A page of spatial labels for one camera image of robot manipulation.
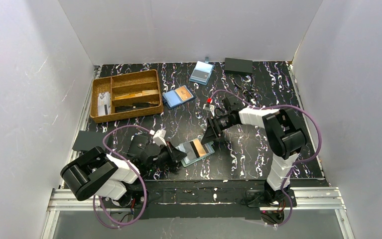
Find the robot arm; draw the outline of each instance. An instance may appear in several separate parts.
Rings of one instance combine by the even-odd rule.
[[[153,134],[155,143],[146,144],[147,138],[140,141],[138,137],[134,137],[132,140],[130,149],[135,155],[130,165],[138,173],[146,174],[153,165],[175,164],[186,157],[186,153],[164,140],[165,130],[160,129]],[[138,178],[128,163],[105,154],[100,147],[95,147],[70,162],[62,169],[60,176],[78,201],[93,195],[119,200],[127,192],[127,184],[132,184]]]
[[[267,140],[273,151],[271,171],[267,177],[264,199],[273,202],[284,197],[280,187],[298,158],[301,148],[308,142],[308,132],[302,127],[302,121],[293,109],[256,110],[244,107],[235,96],[225,98],[223,104],[226,115],[207,119],[207,129],[202,144],[222,136],[223,130],[236,124],[250,124],[265,128]],[[289,190],[290,179],[284,184]]]

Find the cable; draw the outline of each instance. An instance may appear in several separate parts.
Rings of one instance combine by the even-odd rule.
[[[221,115],[218,115],[216,110],[220,111],[222,114]],[[222,110],[221,108],[217,107],[214,109],[214,114],[217,116],[217,117],[222,117],[224,115],[225,111]]]
[[[124,221],[124,219],[125,219],[125,217],[127,217],[127,216],[129,216],[129,215],[132,215],[132,214],[130,214],[130,213],[127,213],[121,220],[120,220],[120,222],[123,222]]]
[[[286,207],[286,200],[283,199],[283,208],[279,212],[283,212],[285,207]]]
[[[145,183],[144,183],[144,180],[142,179],[141,175],[132,167],[132,165],[130,164],[130,162],[125,158],[123,157],[122,155],[120,155],[119,153],[117,153],[116,151],[114,151],[113,149],[111,149],[110,147],[107,146],[106,144],[106,140],[107,138],[114,132],[118,131],[119,129],[122,129],[122,128],[126,128],[126,127],[136,127],[136,128],[140,128],[140,129],[143,129],[147,132],[150,132],[150,130],[142,127],[142,126],[139,126],[139,125],[124,125],[124,126],[121,126],[119,128],[115,128],[113,129],[110,133],[108,133],[104,138],[103,138],[103,145],[106,149],[108,149],[111,153],[113,153],[114,155],[120,157],[122,160],[126,161],[126,163],[128,164],[129,168],[138,176],[138,179],[139,181],[141,182],[141,185],[142,185],[142,188],[144,190],[144,202],[143,202],[143,205],[142,205],[142,209],[141,211],[139,212],[138,216],[136,218],[134,218],[133,220],[131,220],[130,222],[127,222],[127,223],[122,223],[122,222],[118,222],[116,219],[112,218],[112,216],[110,216],[110,214],[107,212],[107,209],[106,207],[104,206],[103,204],[103,200],[102,198],[99,196],[99,200],[100,200],[100,206],[101,208],[103,209],[104,213],[106,214],[106,216],[110,219],[110,221],[120,225],[120,226],[127,226],[127,225],[131,225],[133,223],[135,223],[136,221],[139,220],[139,218],[142,216],[142,214],[144,213],[144,210],[145,210],[145,206],[147,204],[147,188],[145,187]],[[101,219],[97,216],[97,219],[99,220],[99,222],[101,224],[103,224],[103,222],[101,221]],[[103,226],[105,227],[109,227],[109,228],[113,228],[113,227],[110,227],[106,224],[103,224]]]
[[[133,215],[133,206],[135,205],[135,198],[132,201],[132,205],[130,207],[130,213]]]
[[[106,228],[110,228],[110,229],[117,229],[118,228],[118,227],[114,227],[114,226],[109,226],[109,225],[105,224],[103,221],[101,221],[101,218],[98,216],[97,210],[96,210],[96,195],[94,195],[94,197],[93,197],[93,210],[94,210],[94,214],[96,215],[97,220],[100,222],[101,225],[105,226]]]
[[[132,196],[131,196],[129,202],[128,202],[126,205],[122,206],[122,205],[119,203],[119,206],[120,206],[121,208],[125,208],[125,207],[129,206],[129,205],[132,203],[132,201],[133,201],[133,199],[132,199]]]
[[[251,101],[251,99],[255,98],[255,96],[253,95],[254,91],[253,91],[253,78],[252,77],[251,77],[251,83],[249,84],[250,85],[249,91],[247,91],[246,88],[244,88],[244,86],[239,86],[238,84],[236,84],[236,81],[234,79],[231,78],[231,80],[232,80],[232,83],[235,85],[235,87],[238,88],[242,92],[242,94],[247,97],[248,101]]]
[[[275,212],[279,212],[281,206],[282,206],[282,202],[279,203],[279,208]]]
[[[273,223],[273,224],[277,224],[277,222],[276,221],[272,221],[271,219],[268,219],[268,218],[264,218],[263,216],[261,216],[261,218],[264,220],[264,222],[269,222],[269,223]]]
[[[274,224],[277,224],[277,221],[274,218],[272,218],[269,214],[261,212],[261,215],[269,217],[271,219],[270,222],[272,222]]]
[[[284,184],[286,183],[287,179],[289,178],[289,176],[292,174],[293,172],[293,169],[294,169],[294,166],[297,165],[297,164],[300,164],[300,163],[307,163],[313,159],[315,159],[315,157],[317,157],[317,155],[319,154],[320,152],[320,149],[321,149],[321,145],[322,145],[322,138],[321,138],[321,131],[320,131],[320,127],[318,126],[317,122],[315,122],[315,120],[313,119],[313,117],[308,113],[306,112],[305,110],[299,108],[299,107],[296,107],[296,106],[291,106],[291,105],[277,105],[277,106],[270,106],[270,107],[266,107],[266,108],[259,108],[259,107],[253,107],[250,105],[250,103],[246,102],[244,99],[240,98],[239,96],[237,96],[236,94],[230,92],[230,91],[226,91],[226,90],[216,90],[212,93],[211,97],[210,98],[213,98],[213,96],[217,93],[217,92],[227,92],[229,94],[232,94],[234,96],[236,96],[238,99],[240,99],[241,101],[243,101],[244,103],[246,103],[247,105],[249,105],[250,107],[252,107],[253,109],[255,110],[271,110],[271,109],[278,109],[278,108],[292,108],[294,110],[297,110],[297,111],[300,111],[301,113],[303,113],[305,116],[307,116],[311,122],[313,123],[314,127],[315,127],[315,130],[317,131],[317,136],[318,136],[318,145],[317,145],[317,150],[315,150],[314,154],[307,158],[307,159],[301,159],[301,160],[298,160],[298,161],[295,161],[293,164],[292,164],[292,168],[289,170],[289,172],[286,174],[283,182],[282,182],[282,185],[280,186],[280,190],[282,191],[282,193],[289,199],[289,201],[291,202],[290,203],[290,206],[289,206],[289,215],[283,220],[282,223],[278,224],[278,226],[282,226],[284,225],[285,223],[287,223],[287,221],[290,219],[290,216],[292,215],[292,211],[293,211],[293,204],[292,204],[292,199],[290,198],[290,196],[285,192],[284,190]]]
[[[241,205],[245,205],[245,206],[251,205],[253,202],[255,202],[255,201],[256,201],[258,198],[260,198],[260,197],[261,197],[261,194],[258,195],[258,197],[254,198],[254,200],[250,201],[249,203],[242,203],[242,201],[244,200],[244,199],[242,198],[242,200],[241,200]]]

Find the black tabletop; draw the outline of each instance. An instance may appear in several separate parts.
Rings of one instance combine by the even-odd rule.
[[[242,93],[234,86],[249,89],[250,83],[256,94],[256,106],[273,106],[289,104],[299,106],[289,71],[285,62],[254,62],[251,77],[226,75],[224,64],[216,62],[210,80],[206,86],[189,81],[195,63],[153,63],[153,64],[119,64],[103,65],[100,77],[156,69],[160,78],[161,90],[167,92],[186,85],[195,95],[195,99],[169,110],[166,106],[160,115],[137,117],[107,123],[94,123],[88,120],[87,130],[110,132],[115,127],[126,124],[137,124],[157,131],[164,128],[166,140],[174,145],[193,140],[205,130],[206,118],[211,113],[204,110],[203,104],[217,89],[231,91],[241,98]],[[228,96],[219,92],[215,98],[218,102]],[[109,146],[126,156],[132,136],[142,133],[135,128],[121,129],[114,133]],[[236,125],[225,131],[224,136],[214,142],[215,153],[186,168],[157,169],[147,178],[155,180],[233,180],[233,179],[266,179],[270,170],[273,153],[269,149],[265,130],[251,125]],[[313,153],[311,143],[302,149],[301,158]],[[322,178],[316,160],[308,164],[299,164],[292,175],[294,178]]]

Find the metal frame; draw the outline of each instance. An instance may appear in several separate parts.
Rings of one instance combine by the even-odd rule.
[[[344,239],[353,239],[351,226],[346,216],[346,206],[338,187],[292,187],[298,206],[294,210],[335,210],[336,217]],[[96,200],[97,210],[100,202]],[[272,207],[261,207],[260,211],[276,210]],[[92,211],[93,199],[79,202],[69,189],[54,189],[47,209],[47,218],[42,239],[54,236],[60,211]],[[111,211],[128,212],[129,208],[111,209]]]
[[[292,71],[292,66],[288,65],[291,81],[296,92],[297,99],[303,108],[299,90],[297,87],[297,82]],[[101,72],[101,67],[96,67],[93,79],[99,78]],[[90,102],[92,94],[92,83],[88,90],[88,94],[84,103],[84,107],[81,113],[80,121],[75,132],[75,137],[80,130],[85,130],[87,127],[88,116],[90,114]],[[307,124],[307,119],[304,116],[305,123],[310,134],[311,143],[314,149],[316,146],[312,142],[311,132]],[[78,152],[71,150],[67,163],[71,162],[79,156]],[[324,176],[323,167],[319,158],[317,158],[318,164],[320,166],[322,175]],[[42,233],[42,239],[52,239],[54,237],[56,225],[59,219],[60,211],[92,211],[93,210],[93,199],[87,199],[79,202],[76,200],[75,196],[69,189],[64,189],[64,181],[61,181],[61,189],[53,189],[50,197],[50,201],[47,208],[46,221],[44,225],[44,230]],[[351,226],[349,225],[348,217],[346,216],[346,206],[342,199],[338,187],[292,187],[295,192],[295,197],[298,206],[294,207],[295,210],[335,210],[336,217],[339,222],[342,235],[344,239],[353,239],[354,235],[352,233]],[[99,200],[96,200],[97,210],[101,210]],[[262,207],[261,211],[276,210],[276,208]],[[129,209],[119,208],[111,209],[111,211],[129,211]]]

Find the blue card holder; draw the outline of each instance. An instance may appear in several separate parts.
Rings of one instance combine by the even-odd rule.
[[[171,110],[195,98],[186,86],[163,93],[163,103]]]
[[[208,60],[206,60],[206,62],[197,61],[197,65],[195,66],[189,81],[206,86],[213,69],[214,65],[208,64]]]

